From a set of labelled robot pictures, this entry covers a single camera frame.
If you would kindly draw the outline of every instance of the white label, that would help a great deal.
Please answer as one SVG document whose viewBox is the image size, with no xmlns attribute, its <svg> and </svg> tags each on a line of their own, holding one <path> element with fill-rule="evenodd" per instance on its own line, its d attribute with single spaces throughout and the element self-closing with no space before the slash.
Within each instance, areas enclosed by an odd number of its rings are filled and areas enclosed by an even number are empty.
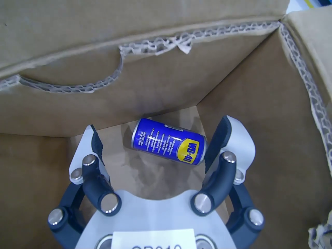
<svg viewBox="0 0 332 249">
<path fill-rule="evenodd" d="M 193 229 L 114 232 L 112 249 L 196 249 Z"/>
</svg>

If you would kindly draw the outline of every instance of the cardboard box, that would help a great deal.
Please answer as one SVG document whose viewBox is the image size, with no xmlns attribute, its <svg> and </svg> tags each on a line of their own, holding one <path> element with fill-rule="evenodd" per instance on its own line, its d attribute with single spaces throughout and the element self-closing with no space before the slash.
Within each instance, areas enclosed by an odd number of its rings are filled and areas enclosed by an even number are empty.
<svg viewBox="0 0 332 249">
<path fill-rule="evenodd" d="M 58 247 L 47 216 L 87 125 L 115 190 L 162 199 L 200 189 L 204 164 L 130 149 L 135 121 L 151 116 L 209 141 L 223 115 L 256 146 L 245 185 L 266 224 L 252 247 L 307 246 L 332 202 L 332 7 L 283 17 L 288 1 L 5 0 L 4 246 Z M 225 204 L 218 212 L 227 220 Z"/>
</svg>

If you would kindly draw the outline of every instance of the yellow label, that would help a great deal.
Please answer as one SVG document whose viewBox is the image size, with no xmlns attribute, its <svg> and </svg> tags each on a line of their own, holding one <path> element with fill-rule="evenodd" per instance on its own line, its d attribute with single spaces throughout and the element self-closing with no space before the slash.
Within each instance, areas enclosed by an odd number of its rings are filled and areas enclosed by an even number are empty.
<svg viewBox="0 0 332 249">
<path fill-rule="evenodd" d="M 177 157 L 179 161 L 193 163 L 198 152 L 199 142 L 196 140 L 185 139 L 178 148 Z"/>
</svg>

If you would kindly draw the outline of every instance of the torn cardboard edge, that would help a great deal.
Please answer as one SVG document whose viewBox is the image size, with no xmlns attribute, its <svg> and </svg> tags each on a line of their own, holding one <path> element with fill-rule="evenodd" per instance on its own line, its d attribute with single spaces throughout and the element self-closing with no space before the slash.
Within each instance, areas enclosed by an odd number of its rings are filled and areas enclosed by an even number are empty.
<svg viewBox="0 0 332 249">
<path fill-rule="evenodd" d="M 131 42 L 129 44 L 119 45 L 120 62 L 115 71 L 103 80 L 96 83 L 89 83 L 85 85 L 54 85 L 43 83 L 32 79 L 25 78 L 21 75 L 15 75 L 0 81 L 0 91 L 17 84 L 22 84 L 32 88 L 36 88 L 51 93 L 93 93 L 95 90 L 109 86 L 117 80 L 123 69 L 123 62 L 135 61 L 148 56 L 158 56 L 166 53 L 175 47 L 188 54 L 194 43 L 211 42 L 220 40 L 230 36 L 237 35 L 264 35 L 270 34 L 279 27 L 278 21 L 263 21 L 263 22 L 246 22 L 238 24 L 228 24 L 217 27 L 210 27 L 205 29 L 193 30 L 192 32 L 181 32 L 171 37 L 157 37 L 151 40 L 141 40 L 138 42 Z M 57 54 L 51 54 L 44 59 L 44 62 L 51 62 Z M 28 62 L 30 67 L 40 66 L 42 58 L 36 59 L 34 62 Z"/>
<path fill-rule="evenodd" d="M 296 66 L 308 92 L 312 116 L 320 136 L 322 137 L 327 163 L 332 177 L 332 125 L 327 115 L 327 110 L 306 62 L 302 58 L 297 45 L 289 33 L 289 30 L 283 23 L 280 24 L 279 35 L 283 40 L 283 49 L 285 54 L 287 54 L 293 61 L 293 64 Z"/>
<path fill-rule="evenodd" d="M 192 32 L 182 32 L 171 37 L 157 37 L 152 40 L 141 40 L 138 42 L 133 41 L 129 44 L 119 45 L 121 58 L 118 67 L 112 75 L 96 83 L 89 83 L 86 85 L 54 85 L 15 75 L 0 81 L 0 91 L 21 84 L 38 90 L 48 91 L 50 93 L 93 93 L 95 90 L 104 88 L 117 80 L 123 69 L 125 58 L 129 59 L 129 61 L 133 61 L 148 56 L 158 56 L 174 49 L 175 47 L 178 47 L 184 53 L 188 54 L 193 43 L 209 42 L 239 34 L 270 34 L 278 27 L 281 39 L 283 40 L 284 52 L 288 54 L 296 66 L 308 92 L 312 115 L 322 137 L 332 177 L 332 140 L 330 140 L 330 138 L 332 138 L 331 122 L 328 118 L 318 87 L 316 86 L 304 59 L 300 55 L 298 47 L 286 26 L 278 21 L 246 22 L 234 25 L 228 24 L 193 30 Z"/>
</svg>

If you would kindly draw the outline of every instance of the blue can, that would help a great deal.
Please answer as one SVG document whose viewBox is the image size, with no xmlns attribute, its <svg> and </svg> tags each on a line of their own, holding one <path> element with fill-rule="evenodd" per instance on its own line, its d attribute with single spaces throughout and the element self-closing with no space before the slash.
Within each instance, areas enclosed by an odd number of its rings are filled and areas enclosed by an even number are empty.
<svg viewBox="0 0 332 249">
<path fill-rule="evenodd" d="M 140 119 L 133 132 L 132 148 L 170 160 L 198 165 L 204 159 L 206 138 L 190 130 Z"/>
</svg>

